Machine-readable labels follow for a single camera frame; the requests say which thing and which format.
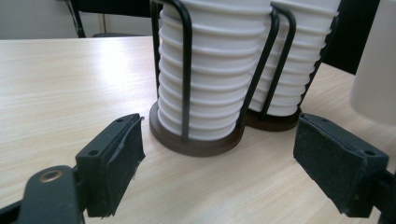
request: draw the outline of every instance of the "white wall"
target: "white wall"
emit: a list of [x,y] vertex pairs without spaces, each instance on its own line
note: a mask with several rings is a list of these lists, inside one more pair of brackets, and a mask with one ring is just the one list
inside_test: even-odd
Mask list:
[[[81,13],[86,36],[103,31],[102,15]],[[148,18],[106,16],[108,32],[151,35]],[[0,39],[78,37],[64,0],[0,0]]]

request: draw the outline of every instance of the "black metal rod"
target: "black metal rod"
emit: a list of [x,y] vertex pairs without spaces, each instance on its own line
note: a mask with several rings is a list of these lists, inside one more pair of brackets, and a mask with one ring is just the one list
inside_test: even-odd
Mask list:
[[181,111],[182,113],[181,141],[188,142],[189,128],[190,128],[192,22],[189,11],[180,1],[161,0],[160,2],[169,4],[172,7],[174,7],[181,18],[181,23],[183,28],[183,87],[182,87],[183,89],[182,89],[182,111]]
[[152,43],[154,47],[154,65],[155,65],[155,83],[157,87],[157,99],[160,97],[158,89],[160,88],[160,59],[161,55],[158,51],[160,47],[160,36],[158,34],[160,25],[158,24],[158,4],[154,1],[150,1],[150,15],[151,15],[151,29],[152,29]]
[[289,32],[286,37],[286,41],[283,46],[282,52],[280,54],[279,61],[277,63],[277,67],[276,67],[276,70],[274,73],[274,77],[271,82],[271,86],[267,92],[267,96],[266,96],[264,104],[262,106],[262,111],[259,114],[259,119],[265,119],[265,116],[267,115],[268,108],[270,107],[271,101],[274,97],[277,83],[279,82],[280,75],[282,75],[283,67],[285,66],[286,60],[288,59],[291,44],[293,42],[293,39],[294,39],[294,36],[296,33],[296,20],[295,20],[293,14],[289,10],[279,6],[278,4],[276,4],[274,2],[271,3],[271,6],[273,8],[275,8],[277,10],[277,12],[284,15],[288,19]]
[[245,97],[244,103],[239,113],[238,120],[236,121],[236,127],[240,128],[245,124],[245,116],[248,112],[248,106],[250,105],[251,99],[253,98],[254,92],[259,84],[260,77],[262,76],[262,71],[267,63],[268,57],[271,53],[271,49],[275,43],[277,32],[279,31],[279,17],[275,8],[273,8],[271,14],[271,29],[268,34],[268,38],[265,42],[264,48],[262,50],[262,55],[257,63],[256,70],[254,72],[253,78],[250,81],[250,85],[247,90],[247,96]]
[[85,38],[84,27],[82,26],[81,17],[79,16],[77,1],[76,0],[65,0],[67,8],[70,11],[70,14],[73,18],[73,23],[75,25],[75,29],[78,35],[78,38]]
[[326,57],[326,53],[329,49],[329,46],[332,43],[332,41],[334,40],[335,33],[336,33],[337,27],[338,27],[338,22],[339,22],[339,17],[338,16],[334,17],[334,19],[332,20],[332,26],[331,26],[332,32],[326,36],[326,39],[325,39],[326,46],[320,51],[320,59],[317,62],[315,62],[315,65],[314,65],[315,70],[314,70],[314,72],[312,72],[309,75],[309,82],[305,85],[305,92],[301,95],[301,101],[297,105],[298,107],[300,107],[301,104],[303,103],[303,99],[305,98],[306,93],[308,92],[309,88],[311,87],[314,77],[317,74],[321,63],[323,62],[324,57]]

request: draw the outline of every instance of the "brown circular base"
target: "brown circular base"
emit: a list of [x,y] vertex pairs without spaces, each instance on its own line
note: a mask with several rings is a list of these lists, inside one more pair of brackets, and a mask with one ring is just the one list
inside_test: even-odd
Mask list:
[[227,152],[241,141],[245,128],[235,128],[228,136],[216,141],[189,140],[181,141],[181,137],[167,131],[158,120],[158,104],[155,103],[149,111],[149,127],[151,132],[167,148],[193,157],[210,157]]
[[268,132],[284,132],[297,126],[298,119],[302,113],[301,109],[287,117],[275,117],[267,115],[265,119],[259,119],[259,113],[249,110],[245,118],[245,125],[254,129]]

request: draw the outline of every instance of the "light wood tabletop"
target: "light wood tabletop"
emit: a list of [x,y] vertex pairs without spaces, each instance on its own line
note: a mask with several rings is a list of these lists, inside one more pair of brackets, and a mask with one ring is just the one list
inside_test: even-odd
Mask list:
[[[305,113],[329,119],[389,154],[396,128],[349,105],[354,76],[323,64]],[[231,151],[194,158],[163,147],[149,130],[156,102],[151,37],[0,41],[0,207],[22,198],[28,178],[75,155],[112,120],[139,113],[147,157],[114,217],[87,223],[376,223],[339,215],[292,156],[296,129],[246,127]]]

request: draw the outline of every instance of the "stacked white cups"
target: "stacked white cups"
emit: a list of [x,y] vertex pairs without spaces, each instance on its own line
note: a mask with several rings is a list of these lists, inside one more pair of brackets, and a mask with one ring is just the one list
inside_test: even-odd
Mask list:
[[[259,36],[271,12],[270,1],[180,2],[192,22],[189,138],[219,140],[235,127],[260,50]],[[181,135],[182,25],[172,6],[164,5],[160,16],[158,118],[167,131]]]
[[[268,108],[268,115],[286,117],[294,114],[305,92],[305,84],[310,81],[309,75],[314,72],[314,64],[320,59],[320,51],[326,46],[326,36],[332,31],[333,18],[341,0],[274,0],[280,7],[288,9],[296,20],[296,33],[290,53],[286,60],[274,97]],[[283,49],[289,23],[280,16],[279,32],[261,80],[253,95],[249,109],[260,112],[269,91],[277,62]],[[262,35],[262,47],[267,34]]]

